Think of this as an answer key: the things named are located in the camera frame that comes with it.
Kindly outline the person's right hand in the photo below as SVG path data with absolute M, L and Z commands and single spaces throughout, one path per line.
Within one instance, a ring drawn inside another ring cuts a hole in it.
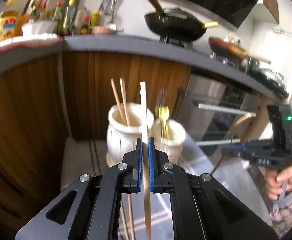
M 286 192 L 292 191 L 292 165 L 281 172 L 266 168 L 265 173 L 266 191 L 269 199 L 277 200 L 278 196 L 283 193 L 282 185 L 287 181 Z

